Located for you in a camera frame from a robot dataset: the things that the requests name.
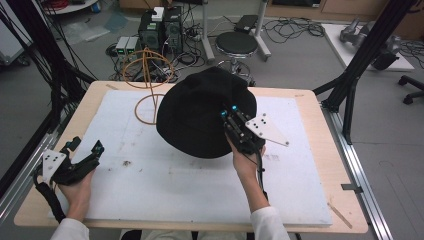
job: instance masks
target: hat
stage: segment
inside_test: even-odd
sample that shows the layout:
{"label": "hat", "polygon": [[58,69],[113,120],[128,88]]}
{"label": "hat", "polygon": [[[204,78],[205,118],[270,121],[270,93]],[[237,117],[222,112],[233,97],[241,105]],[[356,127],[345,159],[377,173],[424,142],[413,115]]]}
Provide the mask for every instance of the hat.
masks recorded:
{"label": "hat", "polygon": [[226,70],[212,67],[191,74],[163,97],[156,129],[170,145],[198,158],[218,158],[231,152],[220,113],[237,105],[256,116],[255,96],[247,82]]}

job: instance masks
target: white mounting plate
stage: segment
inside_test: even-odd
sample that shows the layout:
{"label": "white mounting plate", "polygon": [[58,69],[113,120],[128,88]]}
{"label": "white mounting plate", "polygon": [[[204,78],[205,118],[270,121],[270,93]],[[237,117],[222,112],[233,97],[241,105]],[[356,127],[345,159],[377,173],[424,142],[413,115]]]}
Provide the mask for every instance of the white mounting plate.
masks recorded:
{"label": "white mounting plate", "polygon": [[53,174],[66,159],[64,153],[55,152],[47,149],[43,153],[43,182],[49,184]]}
{"label": "white mounting plate", "polygon": [[246,127],[250,129],[256,136],[284,145],[289,146],[289,141],[275,126],[274,122],[264,113],[261,116],[252,118],[245,123]]}

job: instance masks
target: sleeve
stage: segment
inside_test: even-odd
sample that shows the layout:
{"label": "sleeve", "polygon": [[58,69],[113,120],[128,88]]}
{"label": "sleeve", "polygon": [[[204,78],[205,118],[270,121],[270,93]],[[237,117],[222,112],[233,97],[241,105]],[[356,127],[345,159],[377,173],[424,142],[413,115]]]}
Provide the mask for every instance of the sleeve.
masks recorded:
{"label": "sleeve", "polygon": [[54,232],[51,240],[88,240],[89,230],[80,221],[65,218]]}
{"label": "sleeve", "polygon": [[255,239],[290,240],[278,210],[274,207],[258,209],[250,216]]}

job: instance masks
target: desk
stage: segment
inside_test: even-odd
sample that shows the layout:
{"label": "desk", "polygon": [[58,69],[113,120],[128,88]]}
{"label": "desk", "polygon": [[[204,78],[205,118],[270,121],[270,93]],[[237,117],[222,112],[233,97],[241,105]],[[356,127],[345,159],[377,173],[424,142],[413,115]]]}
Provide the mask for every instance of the desk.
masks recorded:
{"label": "desk", "polygon": [[[165,84],[155,91],[167,91],[173,85]],[[84,133],[93,119],[103,96],[108,90],[136,90],[124,82],[98,81],[91,84],[80,106],[69,122],[57,143],[59,150],[66,141],[74,136],[84,137]],[[325,232],[325,233],[364,233],[368,230],[362,209],[353,191],[344,191],[341,184],[350,183],[342,164],[335,142],[321,112],[318,101],[312,91],[272,88],[250,88],[256,96],[277,96],[294,98],[297,102],[305,131],[309,138],[312,154],[322,181],[333,225],[325,228],[288,227],[289,232]],[[49,206],[44,198],[32,188],[15,216],[18,226],[48,227],[57,226],[57,222],[48,218]],[[129,228],[129,229],[177,229],[198,231],[252,231],[246,224],[206,224],[175,223],[118,220],[89,220],[88,227]]]}

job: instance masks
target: stool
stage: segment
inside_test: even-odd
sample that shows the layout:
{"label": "stool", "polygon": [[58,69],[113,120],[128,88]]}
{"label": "stool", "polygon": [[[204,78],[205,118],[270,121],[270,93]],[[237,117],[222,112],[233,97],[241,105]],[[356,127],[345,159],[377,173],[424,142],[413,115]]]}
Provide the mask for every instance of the stool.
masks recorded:
{"label": "stool", "polygon": [[[248,81],[250,87],[256,85],[250,75],[250,68],[246,64],[237,61],[237,59],[251,57],[258,50],[258,43],[253,36],[241,32],[226,32],[216,38],[215,47],[218,52],[231,58],[231,60],[219,62],[218,67],[243,77]],[[225,63],[229,63],[230,66],[227,68],[223,67]]]}

